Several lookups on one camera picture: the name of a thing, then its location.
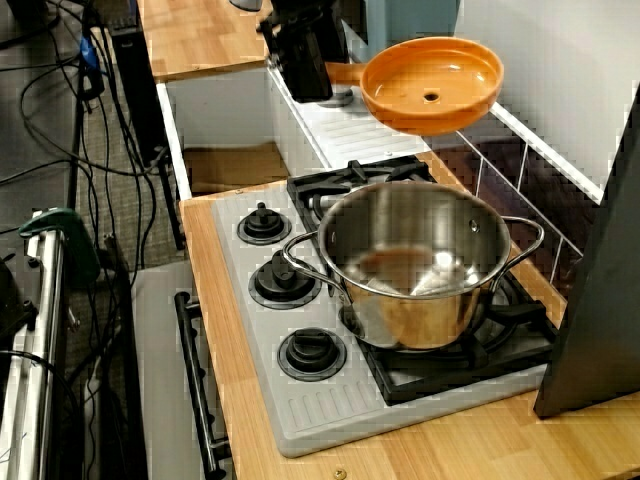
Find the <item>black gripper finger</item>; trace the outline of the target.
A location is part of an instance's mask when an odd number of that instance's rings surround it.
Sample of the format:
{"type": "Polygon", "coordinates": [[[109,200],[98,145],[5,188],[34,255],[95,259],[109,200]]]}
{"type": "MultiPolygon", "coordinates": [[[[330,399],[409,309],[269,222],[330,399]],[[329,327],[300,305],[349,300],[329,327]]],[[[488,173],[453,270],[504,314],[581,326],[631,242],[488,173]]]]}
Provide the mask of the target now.
{"type": "Polygon", "coordinates": [[[283,78],[296,102],[321,102],[333,95],[315,35],[294,38],[284,49],[283,78]]]}

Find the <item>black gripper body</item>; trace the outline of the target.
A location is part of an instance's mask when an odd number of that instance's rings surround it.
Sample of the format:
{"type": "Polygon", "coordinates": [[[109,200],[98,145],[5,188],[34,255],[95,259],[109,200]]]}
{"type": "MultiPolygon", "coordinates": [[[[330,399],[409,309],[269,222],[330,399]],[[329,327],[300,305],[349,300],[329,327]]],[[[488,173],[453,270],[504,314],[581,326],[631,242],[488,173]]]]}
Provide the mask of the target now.
{"type": "Polygon", "coordinates": [[[323,61],[349,61],[338,1],[272,1],[271,5],[272,11],[257,26],[271,56],[288,61],[316,52],[323,61]]]}

